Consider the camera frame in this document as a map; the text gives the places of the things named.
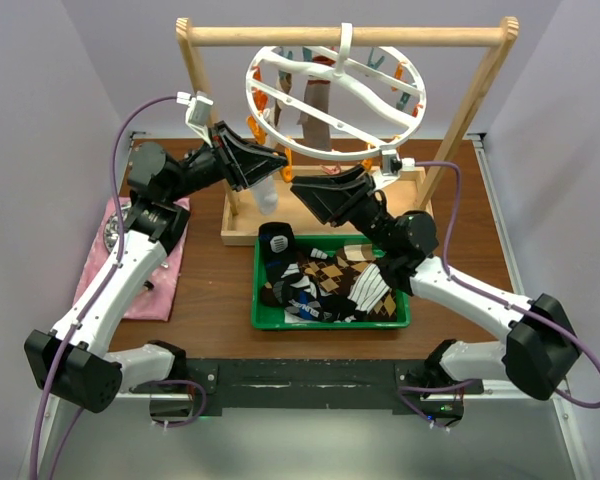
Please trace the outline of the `white black banded sock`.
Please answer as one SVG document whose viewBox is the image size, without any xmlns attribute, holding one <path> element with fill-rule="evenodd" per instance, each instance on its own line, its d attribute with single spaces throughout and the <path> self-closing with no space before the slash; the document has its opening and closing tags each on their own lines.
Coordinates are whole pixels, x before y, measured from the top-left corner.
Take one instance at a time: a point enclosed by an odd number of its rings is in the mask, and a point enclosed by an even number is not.
<svg viewBox="0 0 600 480">
<path fill-rule="evenodd" d="M 250 189 L 256 206 L 262 215 L 271 215 L 278 206 L 278 194 L 272 176 L 261 180 Z"/>
</svg>

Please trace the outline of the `wooden hanger rack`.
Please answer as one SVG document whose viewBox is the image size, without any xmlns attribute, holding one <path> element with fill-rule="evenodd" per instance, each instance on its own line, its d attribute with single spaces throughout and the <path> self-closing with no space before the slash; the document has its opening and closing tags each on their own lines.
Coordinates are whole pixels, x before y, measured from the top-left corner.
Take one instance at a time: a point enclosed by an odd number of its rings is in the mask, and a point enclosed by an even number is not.
<svg viewBox="0 0 600 480">
<path fill-rule="evenodd" d="M 175 31 L 191 84 L 204 93 L 209 91 L 209 82 L 199 58 L 199 48 L 259 47 L 246 73 L 247 101 L 256 124 L 277 143 L 324 161 L 380 158 L 380 166 L 373 174 L 361 173 L 353 180 L 335 175 L 295 176 L 290 180 L 290 192 L 315 218 L 334 225 L 340 220 L 349 220 L 355 211 L 372 200 L 377 190 L 398 181 L 402 172 L 416 167 L 400 159 L 398 148 L 422 122 L 426 88 L 422 76 L 399 52 L 399 47 L 485 47 L 488 50 L 436 153 L 433 171 L 418 194 L 416 203 L 423 207 L 435 192 L 442 169 L 453 165 L 453 156 L 518 38 L 519 21 L 513 16 L 505 17 L 497 27 L 354 28 L 344 23 L 340 27 L 239 28 L 194 27 L 189 19 L 179 18 Z M 384 141 L 263 83 L 256 77 L 263 62 L 286 73 L 304 74 L 346 89 L 377 115 L 401 126 L 402 133 L 391 141 Z M 320 120 L 369 147 L 356 152 L 324 151 L 286 138 L 266 121 L 263 109 L 256 102 L 260 95 L 271 96 L 278 103 Z"/>
</svg>

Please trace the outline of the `white round clip hanger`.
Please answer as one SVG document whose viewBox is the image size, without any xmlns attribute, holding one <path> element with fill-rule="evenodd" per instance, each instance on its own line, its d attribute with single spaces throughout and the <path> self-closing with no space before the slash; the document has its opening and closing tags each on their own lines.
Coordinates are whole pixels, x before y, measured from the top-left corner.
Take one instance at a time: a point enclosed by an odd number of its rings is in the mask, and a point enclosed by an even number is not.
<svg viewBox="0 0 600 480">
<path fill-rule="evenodd" d="M 245 90 L 257 139 L 334 164 L 398 150 L 428 107 L 413 62 L 393 46 L 356 45 L 350 23 L 332 41 L 260 48 Z"/>
</svg>

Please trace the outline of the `black blue sports sock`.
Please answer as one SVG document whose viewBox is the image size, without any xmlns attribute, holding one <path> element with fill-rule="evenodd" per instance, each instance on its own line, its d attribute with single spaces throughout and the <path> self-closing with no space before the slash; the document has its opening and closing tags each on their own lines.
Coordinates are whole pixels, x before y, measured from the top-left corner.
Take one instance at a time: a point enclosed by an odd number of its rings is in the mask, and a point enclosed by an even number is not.
<svg viewBox="0 0 600 480">
<path fill-rule="evenodd" d="M 340 320 L 336 302 L 301 268 L 304 260 L 332 258 L 324 251 L 298 245 L 291 226 L 284 222 L 267 222 L 259 227 L 258 246 L 271 290 L 265 297 L 274 306 L 303 321 L 333 323 Z"/>
</svg>

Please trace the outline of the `green plastic bin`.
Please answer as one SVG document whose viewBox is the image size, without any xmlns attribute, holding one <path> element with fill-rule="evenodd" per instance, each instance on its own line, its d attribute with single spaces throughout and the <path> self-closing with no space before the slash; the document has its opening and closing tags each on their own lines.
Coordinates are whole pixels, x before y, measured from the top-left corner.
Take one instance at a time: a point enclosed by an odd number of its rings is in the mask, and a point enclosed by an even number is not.
<svg viewBox="0 0 600 480">
<path fill-rule="evenodd" d="M 329 253 L 337 249 L 338 245 L 353 243 L 369 243 L 368 239 L 360 235 L 301 235 L 296 238 L 298 245 L 313 246 Z M 373 250 L 383 256 L 380 249 L 372 246 Z M 255 247 L 254 253 L 254 275 L 253 275 L 253 302 L 251 309 L 252 326 L 259 330 L 360 330 L 360 329 L 398 329 L 406 328 L 411 324 L 411 310 L 409 307 L 408 296 L 401 292 L 396 292 L 396 297 L 402 314 L 401 320 L 396 323 L 346 323 L 333 322 L 321 323 L 317 321 L 303 321 L 285 312 L 283 307 L 274 306 L 272 299 L 265 297 L 265 291 L 271 290 L 267 282 L 264 262 L 262 259 L 260 247 Z"/>
</svg>

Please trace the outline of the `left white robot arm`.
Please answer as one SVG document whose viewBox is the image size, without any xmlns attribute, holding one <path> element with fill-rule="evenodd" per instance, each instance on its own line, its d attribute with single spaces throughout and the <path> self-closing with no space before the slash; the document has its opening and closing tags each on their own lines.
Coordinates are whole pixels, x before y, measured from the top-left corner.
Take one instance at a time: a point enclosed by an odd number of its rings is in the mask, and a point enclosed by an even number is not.
<svg viewBox="0 0 600 480">
<path fill-rule="evenodd" d="M 207 140 L 177 160 L 160 144 L 144 142 L 130 154 L 131 207 L 118 240 L 92 283 L 49 332 L 33 331 L 24 351 L 43 395 L 55 395 L 92 413 L 116 395 L 155 383 L 165 392 L 187 380 L 186 354 L 163 341 L 110 352 L 111 339 L 150 275 L 186 230 L 190 213 L 178 200 L 218 182 L 249 189 L 286 167 L 273 148 L 248 142 L 225 123 L 206 129 Z"/>
</svg>

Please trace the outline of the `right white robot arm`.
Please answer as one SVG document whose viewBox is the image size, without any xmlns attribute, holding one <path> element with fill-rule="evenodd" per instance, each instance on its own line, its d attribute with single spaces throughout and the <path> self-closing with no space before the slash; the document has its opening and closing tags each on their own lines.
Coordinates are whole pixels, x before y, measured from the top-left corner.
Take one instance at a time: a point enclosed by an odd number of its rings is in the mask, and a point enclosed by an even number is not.
<svg viewBox="0 0 600 480">
<path fill-rule="evenodd" d="M 378 178 L 357 166 L 334 176 L 297 176 L 290 190 L 320 223 L 349 223 L 382 250 L 379 272 L 389 287 L 442 305 L 493 336 L 437 347 L 426 360 L 432 390 L 446 393 L 465 380 L 508 380 L 536 400 L 549 399 L 581 355 L 562 304 L 548 294 L 530 299 L 503 291 L 446 264 L 434 253 L 433 217 L 424 210 L 391 215 Z"/>
</svg>

